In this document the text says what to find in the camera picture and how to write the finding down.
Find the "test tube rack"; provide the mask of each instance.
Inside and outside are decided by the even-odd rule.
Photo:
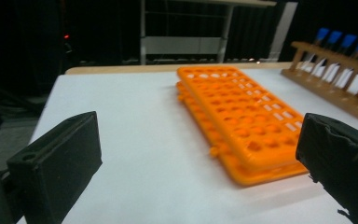
[[[294,41],[292,47],[296,48],[293,62],[290,68],[283,69],[281,73],[309,91],[324,98],[331,104],[340,107],[358,118],[358,91],[349,91],[350,86],[356,76],[358,76],[358,60],[306,42]],[[335,85],[333,82],[334,77],[331,81],[327,81],[323,80],[324,74],[322,74],[321,77],[316,77],[312,76],[310,72],[300,69],[299,66],[301,65],[301,59],[303,58],[304,53],[314,54],[318,58],[325,58],[325,68],[328,68],[332,64],[339,64],[339,68],[334,76],[337,76],[345,69],[352,69],[349,78],[344,80],[345,83],[341,85],[343,87],[339,88]]]
[[[238,184],[251,186],[304,174],[296,160],[303,116],[235,67],[181,67],[183,102]]]

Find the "white tabletop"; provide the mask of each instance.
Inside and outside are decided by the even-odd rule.
[[[358,119],[280,69],[242,71],[298,112],[358,129]],[[103,153],[103,165],[63,223],[351,223],[307,175],[250,188],[234,184],[176,100],[178,80],[175,72],[57,79],[32,141],[64,119],[96,111]]]

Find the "test tube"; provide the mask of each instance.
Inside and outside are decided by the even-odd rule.
[[[356,50],[351,55],[351,58],[358,59],[358,45],[356,47]],[[347,72],[351,72],[352,70],[353,70],[353,68],[347,68],[347,69],[340,68],[340,69],[338,69],[337,74],[333,77],[333,79],[331,81],[330,91],[334,91],[336,86],[338,86],[338,81],[343,77],[343,75],[346,74]]]
[[[345,35],[344,39],[341,42],[341,45],[339,46],[339,48],[337,50],[337,53],[338,54],[346,54],[348,51],[348,48],[353,44],[353,42],[356,38],[357,38],[356,35]],[[315,73],[315,71],[317,71],[317,69],[319,69],[319,67],[322,66],[324,61],[325,61],[325,58],[323,58],[317,64],[318,67],[316,69],[314,69],[314,71],[311,71],[310,74],[313,75]],[[330,70],[336,65],[337,65],[337,63],[327,62],[326,66],[324,68],[324,71],[321,74],[321,79],[319,80],[319,82],[322,82],[324,80],[324,77],[328,77]]]
[[[328,37],[327,43],[324,46],[324,49],[332,49],[334,45],[337,43],[338,39],[341,37],[342,32],[340,31],[333,31],[331,35]],[[310,75],[308,76],[308,80],[311,79],[311,76],[318,71],[319,67],[324,63],[325,58],[318,57],[313,65],[312,69],[310,70]]]
[[[324,38],[327,36],[327,34],[330,32],[329,29],[327,28],[320,28],[318,31],[318,34],[315,37],[315,40],[313,41],[312,45],[313,46],[320,46],[322,44],[322,41],[324,40]],[[308,64],[310,63],[310,61],[312,61],[313,57],[315,56],[314,53],[307,53],[305,58],[304,58],[304,62],[301,64],[300,69],[301,70],[306,70]]]

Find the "wooden test tube rack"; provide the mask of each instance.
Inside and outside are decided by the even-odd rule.
[[[358,118],[358,92],[352,93],[348,91],[358,75],[358,60],[305,42],[295,41],[292,43],[292,46],[297,49],[296,55],[290,68],[283,69],[282,74]],[[339,88],[332,86],[335,85],[332,81],[326,81],[314,75],[311,76],[310,72],[298,68],[306,52],[315,54],[315,57],[317,57],[316,62],[319,62],[321,59],[326,59],[326,67],[324,70],[327,70],[329,65],[338,63],[339,68],[335,76],[343,72],[346,68],[351,68],[351,76],[347,79],[346,83],[344,83],[344,87]]]

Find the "floor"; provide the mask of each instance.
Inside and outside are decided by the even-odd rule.
[[[30,102],[43,104],[47,96],[27,99]],[[6,161],[16,152],[30,143],[39,116],[19,105],[0,102],[0,171],[6,170]]]

